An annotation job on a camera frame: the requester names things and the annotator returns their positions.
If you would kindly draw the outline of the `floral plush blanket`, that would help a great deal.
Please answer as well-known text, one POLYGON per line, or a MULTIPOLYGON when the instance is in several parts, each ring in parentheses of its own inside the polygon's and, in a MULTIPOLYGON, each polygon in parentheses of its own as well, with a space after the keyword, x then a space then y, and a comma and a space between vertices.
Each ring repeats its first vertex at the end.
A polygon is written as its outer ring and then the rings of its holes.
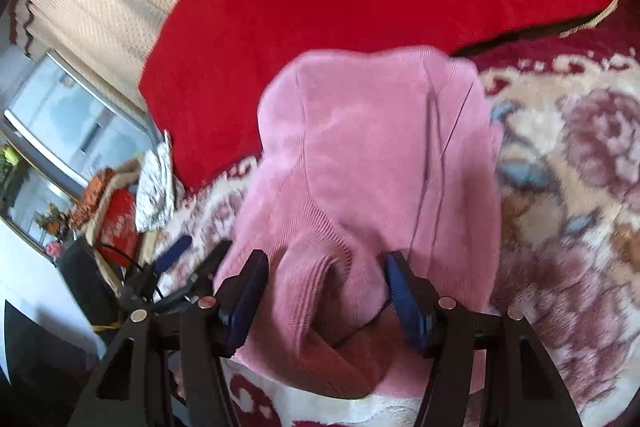
MULTIPOLYGON (((522 312, 586 426, 623 419, 639 388, 639 36, 611 29, 522 41, 468 60, 501 129, 491 314, 522 312)), ((197 256, 232 230, 249 157, 189 196, 160 233, 197 256)), ((420 395, 332 398, 224 363, 245 426, 409 426, 420 395)))

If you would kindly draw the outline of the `white crackle-pattern folded cloth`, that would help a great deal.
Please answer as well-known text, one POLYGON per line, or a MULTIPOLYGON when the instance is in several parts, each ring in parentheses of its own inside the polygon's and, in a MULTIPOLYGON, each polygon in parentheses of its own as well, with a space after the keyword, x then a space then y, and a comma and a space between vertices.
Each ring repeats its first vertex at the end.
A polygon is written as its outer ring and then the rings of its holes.
POLYGON ((183 196, 183 185, 174 173, 172 143, 168 131, 148 150, 142 161, 136 193, 134 223, 140 233, 165 228, 183 196))

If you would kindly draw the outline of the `gold framed mirror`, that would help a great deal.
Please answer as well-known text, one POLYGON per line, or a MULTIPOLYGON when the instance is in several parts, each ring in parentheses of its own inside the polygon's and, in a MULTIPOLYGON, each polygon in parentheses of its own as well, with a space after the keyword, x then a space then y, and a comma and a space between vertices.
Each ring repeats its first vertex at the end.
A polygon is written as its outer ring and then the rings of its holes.
POLYGON ((39 254, 73 237, 68 214, 86 186, 42 144, 1 125, 1 221, 39 254))

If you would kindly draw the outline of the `window with white frame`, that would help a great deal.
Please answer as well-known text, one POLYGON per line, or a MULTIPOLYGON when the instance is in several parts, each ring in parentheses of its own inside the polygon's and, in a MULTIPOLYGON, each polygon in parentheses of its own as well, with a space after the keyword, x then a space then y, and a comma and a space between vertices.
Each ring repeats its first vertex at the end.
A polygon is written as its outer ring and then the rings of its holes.
POLYGON ((3 116, 54 170, 80 187, 99 170, 140 159, 152 148, 143 124, 53 51, 35 64, 3 116))

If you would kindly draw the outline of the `pink corduroy jacket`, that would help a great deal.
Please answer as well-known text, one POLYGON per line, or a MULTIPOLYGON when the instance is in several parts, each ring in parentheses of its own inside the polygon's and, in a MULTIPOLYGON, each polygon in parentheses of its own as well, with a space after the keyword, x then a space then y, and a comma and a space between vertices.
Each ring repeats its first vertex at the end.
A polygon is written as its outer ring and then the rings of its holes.
POLYGON ((475 65, 429 46, 296 57, 262 94, 262 160, 218 279, 252 251, 265 294, 235 361, 332 398, 415 397, 427 361, 390 304, 403 254, 442 295, 484 310, 500 244, 498 124, 475 65))

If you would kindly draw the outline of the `red patterned bag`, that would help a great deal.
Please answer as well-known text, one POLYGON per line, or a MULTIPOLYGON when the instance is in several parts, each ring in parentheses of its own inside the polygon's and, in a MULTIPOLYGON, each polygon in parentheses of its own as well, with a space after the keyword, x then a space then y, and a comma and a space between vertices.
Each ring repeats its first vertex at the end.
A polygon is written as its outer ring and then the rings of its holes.
POLYGON ((96 249, 107 261, 129 269, 139 240, 136 229, 136 198, 126 188, 116 190, 108 204, 96 249))

